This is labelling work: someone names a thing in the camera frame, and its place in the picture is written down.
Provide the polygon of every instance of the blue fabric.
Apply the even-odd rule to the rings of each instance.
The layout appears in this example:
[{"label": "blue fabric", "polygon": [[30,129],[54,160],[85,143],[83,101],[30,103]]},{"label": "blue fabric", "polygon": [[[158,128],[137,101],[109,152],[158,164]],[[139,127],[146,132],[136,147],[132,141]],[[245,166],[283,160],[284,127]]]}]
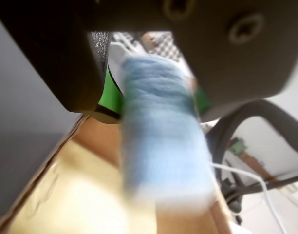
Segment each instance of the blue fabric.
[{"label": "blue fabric", "polygon": [[210,154],[181,70],[159,56],[128,58],[123,69],[126,191],[167,198],[213,190]]}]

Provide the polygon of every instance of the green object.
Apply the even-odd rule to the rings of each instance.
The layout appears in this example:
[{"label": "green object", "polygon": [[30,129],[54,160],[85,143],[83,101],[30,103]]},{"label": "green object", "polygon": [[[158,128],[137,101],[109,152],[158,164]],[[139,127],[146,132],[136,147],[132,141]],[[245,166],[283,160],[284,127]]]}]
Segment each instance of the green object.
[{"label": "green object", "polygon": [[104,91],[98,104],[117,114],[121,114],[122,112],[123,94],[116,86],[109,67],[107,67]]},{"label": "green object", "polygon": [[228,151],[232,152],[234,155],[239,156],[242,154],[247,147],[245,146],[243,140],[239,140],[236,143],[232,144],[229,148]]},{"label": "green object", "polygon": [[197,111],[199,112],[199,114],[204,114],[206,111],[208,111],[211,108],[211,103],[209,101],[209,98],[200,87],[198,87],[195,92],[195,98],[196,98]]}]

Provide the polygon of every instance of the white floor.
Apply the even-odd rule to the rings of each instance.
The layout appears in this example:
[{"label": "white floor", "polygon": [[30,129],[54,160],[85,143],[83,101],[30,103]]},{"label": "white floor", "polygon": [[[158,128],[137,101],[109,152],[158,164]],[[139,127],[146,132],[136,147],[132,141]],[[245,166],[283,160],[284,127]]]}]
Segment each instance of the white floor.
[{"label": "white floor", "polygon": [[[271,190],[269,195],[288,234],[298,234],[298,207],[279,190]],[[242,226],[253,234],[281,233],[268,209],[263,193],[243,197],[241,218]]]}]

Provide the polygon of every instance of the brown cardboard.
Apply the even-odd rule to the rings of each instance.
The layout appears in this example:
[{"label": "brown cardboard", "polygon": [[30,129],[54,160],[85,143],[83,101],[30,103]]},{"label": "brown cardboard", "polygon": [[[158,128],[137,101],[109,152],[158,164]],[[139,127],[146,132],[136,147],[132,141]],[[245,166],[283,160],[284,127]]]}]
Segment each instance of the brown cardboard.
[{"label": "brown cardboard", "polygon": [[63,146],[70,140],[78,131],[81,124],[86,120],[87,115],[81,115],[73,128],[69,132],[69,134],[53,149],[52,153],[48,156],[48,160],[43,163],[40,167],[39,171],[35,174],[33,178],[31,178],[30,183],[25,187],[25,189],[21,192],[18,199],[12,205],[11,209],[4,215],[4,217],[0,220],[0,234],[5,234],[8,231],[8,228],[16,216],[17,212],[24,205],[25,201],[34,190],[34,188],[38,185],[42,177],[46,174],[47,170],[53,164],[55,157],[58,155],[59,151],[63,148]]}]

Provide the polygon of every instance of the checkered fabric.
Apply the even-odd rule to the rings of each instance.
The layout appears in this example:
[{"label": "checkered fabric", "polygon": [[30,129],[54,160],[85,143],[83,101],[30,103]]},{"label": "checkered fabric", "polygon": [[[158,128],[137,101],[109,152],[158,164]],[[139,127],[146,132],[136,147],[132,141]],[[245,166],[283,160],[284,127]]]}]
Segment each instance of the checkered fabric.
[{"label": "checkered fabric", "polygon": [[171,32],[166,32],[153,38],[153,43],[156,44],[156,47],[149,51],[150,54],[160,55],[176,62],[178,62],[179,58],[182,56],[181,52],[174,44],[174,37]]}]

